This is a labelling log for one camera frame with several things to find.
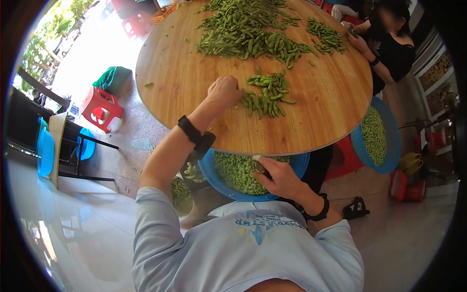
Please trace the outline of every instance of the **shelled edamame bean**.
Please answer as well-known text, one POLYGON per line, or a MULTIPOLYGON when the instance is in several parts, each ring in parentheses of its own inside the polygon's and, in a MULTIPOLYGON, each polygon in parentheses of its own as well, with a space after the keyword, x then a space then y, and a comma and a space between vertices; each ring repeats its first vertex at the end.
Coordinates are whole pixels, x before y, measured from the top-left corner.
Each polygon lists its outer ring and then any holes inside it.
POLYGON ((308 28, 306 29, 311 34, 318 36, 322 44, 315 43, 315 48, 324 55, 325 52, 332 55, 334 49, 339 51, 341 54, 345 51, 345 46, 342 45, 342 37, 339 33, 324 24, 324 22, 319 22, 316 19, 308 17, 308 28))
POLYGON ((361 136, 371 160, 380 166, 387 153, 386 131, 378 111, 370 106, 367 115, 361 121, 361 136))
MULTIPOLYGON (((279 162, 290 163, 290 156, 273 157, 279 162)), ((261 185, 253 173, 258 172, 259 162, 250 156, 241 156, 214 151, 215 167, 225 183, 242 193, 250 195, 262 195, 268 190, 261 185)))
POLYGON ((190 190, 181 178, 174 178, 170 185, 172 190, 172 203, 175 209, 177 209, 190 198, 190 190))

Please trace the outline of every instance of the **black shirt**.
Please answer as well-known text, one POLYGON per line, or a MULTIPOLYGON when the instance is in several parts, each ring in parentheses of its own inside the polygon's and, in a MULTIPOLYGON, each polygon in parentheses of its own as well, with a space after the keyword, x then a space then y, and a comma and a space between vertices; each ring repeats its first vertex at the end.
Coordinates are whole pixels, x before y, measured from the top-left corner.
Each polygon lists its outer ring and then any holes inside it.
MULTIPOLYGON (((363 36, 368 47, 384 64, 395 82, 399 82, 412 68, 415 61, 415 48, 409 44, 399 44, 381 24, 377 17, 370 18, 371 27, 363 36)), ((371 68, 373 95, 379 93, 386 84, 371 68)))

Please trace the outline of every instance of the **light blue long-sleeve shirt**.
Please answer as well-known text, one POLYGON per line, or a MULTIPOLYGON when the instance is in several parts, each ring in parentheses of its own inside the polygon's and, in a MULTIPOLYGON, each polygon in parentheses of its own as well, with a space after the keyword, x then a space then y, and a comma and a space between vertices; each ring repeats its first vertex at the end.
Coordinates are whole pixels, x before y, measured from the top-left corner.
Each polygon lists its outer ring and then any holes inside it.
POLYGON ((272 278, 313 292, 363 290, 363 261, 347 220, 313 238, 288 203, 234 202, 183 238, 161 191, 141 188, 136 203, 132 276, 139 292, 236 292, 272 278))

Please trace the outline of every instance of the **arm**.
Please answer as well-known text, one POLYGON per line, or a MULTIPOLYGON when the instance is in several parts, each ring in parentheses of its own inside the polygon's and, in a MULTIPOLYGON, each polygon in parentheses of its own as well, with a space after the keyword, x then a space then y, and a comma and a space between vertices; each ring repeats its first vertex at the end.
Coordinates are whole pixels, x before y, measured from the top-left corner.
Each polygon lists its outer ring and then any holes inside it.
MULTIPOLYGON (((365 58, 367 58, 369 62, 373 62, 376 59, 376 56, 371 52, 370 49, 368 49, 368 51, 365 52, 363 55, 365 56, 365 58)), ((394 79, 391 76, 391 72, 389 72, 389 69, 383 63, 378 62, 378 64, 373 66, 373 70, 387 85, 395 83, 394 79)))
MULTIPOLYGON (((238 81, 232 76, 219 77, 208 89, 205 100, 188 116, 193 126, 204 133, 209 123, 240 98, 238 81)), ((175 126, 149 156, 140 177, 140 188, 152 186, 172 200, 170 183, 182 168, 195 144, 179 126, 175 126)))
MULTIPOLYGON (((351 34, 348 34, 348 36, 350 43, 352 43, 352 45, 356 47, 369 62, 373 62, 376 59, 376 56, 370 50, 367 42, 362 37, 355 38, 351 34)), ((395 83, 394 79, 391 76, 391 73, 389 72, 389 69, 383 63, 379 62, 378 64, 376 64, 376 66, 373 66, 373 70, 384 81, 384 83, 388 85, 395 83)))
MULTIPOLYGON (((257 172, 254 173, 254 176, 268 191, 276 196, 296 201, 311 216, 321 213, 324 199, 302 182, 288 163, 278 162, 267 157, 261 157, 259 162, 269 171, 273 180, 269 180, 264 174, 257 172)), ((317 230, 322 230, 341 220, 342 216, 339 212, 333 206, 329 206, 326 218, 313 221, 313 225, 317 230)))
MULTIPOLYGON (((206 99, 188 116, 190 122, 204 132, 216 115, 240 98, 237 85, 232 76, 219 77, 209 87, 206 99)), ((194 146, 175 126, 154 149, 141 174, 132 268, 137 291, 159 291, 177 271, 177 251, 184 239, 172 206, 170 183, 194 146)))
POLYGON ((370 28, 370 26, 371 26, 370 20, 367 20, 364 23, 361 23, 359 25, 353 25, 355 32, 359 35, 363 35, 364 33, 366 33, 367 30, 370 28))

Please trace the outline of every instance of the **tree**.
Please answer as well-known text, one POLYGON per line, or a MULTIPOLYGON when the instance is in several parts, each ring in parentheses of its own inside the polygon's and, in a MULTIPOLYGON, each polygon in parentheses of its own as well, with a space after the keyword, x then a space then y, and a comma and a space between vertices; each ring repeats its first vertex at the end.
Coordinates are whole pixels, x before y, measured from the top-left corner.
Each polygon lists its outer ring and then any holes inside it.
MULTIPOLYGON (((71 3, 67 1, 66 6, 62 7, 62 1, 57 1, 41 20, 41 27, 34 32, 23 53, 21 67, 39 81, 48 68, 47 59, 56 58, 46 49, 46 43, 50 40, 58 41, 71 28, 76 25, 79 27, 81 17, 94 2, 95 0, 71 0, 71 3)), ((27 92, 32 86, 23 80, 21 89, 27 92)))
POLYGON ((73 12, 78 22, 94 2, 95 0, 72 0, 69 10, 73 12))
MULTIPOLYGON (((44 54, 46 41, 42 33, 43 31, 34 33, 31 42, 23 53, 23 62, 21 63, 21 67, 36 80, 40 80, 47 68, 45 63, 48 54, 44 54)), ((23 80, 21 89, 27 92, 32 89, 32 86, 23 80)))
POLYGON ((55 28, 54 33, 57 36, 66 34, 73 24, 74 21, 72 19, 66 19, 62 14, 54 15, 54 19, 52 20, 52 27, 55 28))

